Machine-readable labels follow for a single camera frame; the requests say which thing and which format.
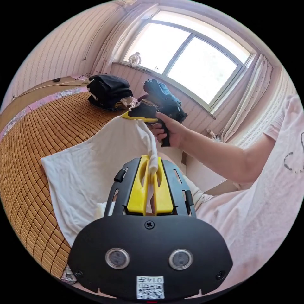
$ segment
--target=window frame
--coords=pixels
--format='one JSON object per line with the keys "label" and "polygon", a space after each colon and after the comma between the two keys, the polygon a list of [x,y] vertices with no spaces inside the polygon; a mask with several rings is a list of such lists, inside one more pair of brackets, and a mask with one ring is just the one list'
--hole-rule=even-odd
{"label": "window frame", "polygon": [[[123,52],[121,53],[121,57],[120,57],[119,62],[122,63],[122,64],[125,64],[125,65],[129,64],[124,59],[125,59],[128,51],[129,51],[131,45],[136,41],[136,39],[142,33],[143,29],[145,28],[145,26],[147,24],[151,24],[151,23],[153,23],[153,24],[160,24],[160,25],[170,26],[170,27],[174,27],[174,28],[177,28],[177,29],[180,29],[180,30],[188,32],[189,36],[182,43],[182,45],[178,48],[178,50],[176,51],[176,53],[174,54],[174,56],[172,57],[172,59],[169,61],[167,67],[165,68],[165,70],[164,70],[164,72],[162,74],[158,73],[158,72],[156,72],[154,70],[151,70],[149,68],[146,68],[144,66],[141,66],[141,65],[137,66],[137,68],[139,68],[139,69],[141,69],[143,71],[148,71],[149,74],[154,75],[155,77],[158,77],[161,80],[164,80],[165,82],[167,82],[167,83],[169,83],[169,84],[177,87],[182,92],[184,92],[186,95],[188,95],[191,99],[193,99],[198,104],[200,104],[203,108],[205,108],[208,112],[211,112],[219,104],[219,102],[221,101],[222,97],[231,89],[231,87],[234,85],[234,83],[240,77],[240,75],[244,72],[244,70],[248,67],[248,62],[251,61],[252,56],[254,54],[251,51],[249,51],[245,46],[241,45],[240,42],[238,42],[242,47],[244,47],[249,52],[249,56],[248,56],[246,62],[242,63],[228,49],[226,49],[221,44],[219,44],[218,42],[214,41],[213,39],[211,39],[210,37],[208,37],[208,36],[206,36],[204,34],[201,34],[201,33],[197,32],[197,31],[195,31],[193,29],[184,27],[184,26],[179,25],[179,24],[175,24],[175,23],[171,23],[171,22],[165,22],[165,21],[160,21],[160,20],[152,20],[152,18],[156,14],[158,14],[160,11],[166,11],[166,10],[163,10],[163,9],[162,10],[158,10],[153,15],[151,15],[148,19],[145,19],[145,20],[143,20],[141,22],[141,24],[135,30],[134,34],[131,36],[131,38],[126,43],[125,48],[124,48]],[[186,87],[184,87],[182,84],[180,84],[177,81],[173,80],[172,78],[168,77],[168,74],[171,71],[173,65],[178,60],[179,56],[186,49],[186,47],[188,46],[188,44],[190,43],[190,41],[193,38],[198,38],[198,39],[200,39],[200,40],[208,43],[209,45],[211,45],[212,47],[216,48],[218,51],[220,51],[222,54],[224,54],[226,57],[228,57],[230,60],[232,60],[232,62],[234,62],[236,64],[236,68],[235,68],[234,72],[231,74],[231,76],[229,77],[229,79],[223,84],[223,86],[218,91],[218,93],[214,96],[214,98],[212,99],[212,101],[210,102],[210,104],[206,103],[203,99],[201,99],[195,93],[193,93],[192,91],[190,91],[189,89],[187,89]]]}

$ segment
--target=small figurine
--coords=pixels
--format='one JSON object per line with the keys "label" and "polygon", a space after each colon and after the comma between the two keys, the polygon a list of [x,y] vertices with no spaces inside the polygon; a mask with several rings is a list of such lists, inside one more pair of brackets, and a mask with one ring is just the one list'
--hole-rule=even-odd
{"label": "small figurine", "polygon": [[140,58],[140,53],[135,52],[135,54],[131,55],[128,59],[129,66],[131,67],[137,67],[141,64],[142,59]]}

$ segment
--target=pink shirt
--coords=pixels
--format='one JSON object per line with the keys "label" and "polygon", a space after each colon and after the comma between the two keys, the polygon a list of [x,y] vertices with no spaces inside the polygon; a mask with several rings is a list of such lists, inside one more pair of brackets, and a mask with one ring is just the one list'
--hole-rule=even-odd
{"label": "pink shirt", "polygon": [[252,187],[214,197],[196,212],[221,233],[233,259],[230,273],[214,292],[257,272],[284,241],[302,204],[304,111],[298,95],[287,97],[264,133],[276,143]]}

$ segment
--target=white towel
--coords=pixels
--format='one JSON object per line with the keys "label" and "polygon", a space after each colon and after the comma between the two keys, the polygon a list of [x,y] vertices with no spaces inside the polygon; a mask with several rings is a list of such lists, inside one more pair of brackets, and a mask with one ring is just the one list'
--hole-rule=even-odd
{"label": "white towel", "polygon": [[149,172],[154,174],[158,158],[152,132],[142,120],[119,116],[87,141],[41,159],[55,216],[70,246],[85,226],[100,218],[97,209],[107,201],[118,171],[141,155],[150,156]]}

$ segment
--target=window pane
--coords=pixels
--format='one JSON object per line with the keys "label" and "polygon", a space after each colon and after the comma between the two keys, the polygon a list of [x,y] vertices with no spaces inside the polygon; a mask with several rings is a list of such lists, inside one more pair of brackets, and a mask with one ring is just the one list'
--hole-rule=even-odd
{"label": "window pane", "polygon": [[156,14],[152,19],[171,22],[193,29],[213,39],[214,41],[225,47],[242,63],[245,63],[250,55],[250,53],[244,47],[242,47],[236,40],[234,40],[228,34],[196,18],[185,16],[182,14],[161,11],[158,14]]}
{"label": "window pane", "polygon": [[147,24],[131,45],[125,61],[135,52],[140,53],[141,66],[163,73],[169,61],[190,34],[160,24]]}
{"label": "window pane", "polygon": [[236,67],[234,62],[210,44],[193,38],[168,77],[210,104]]}

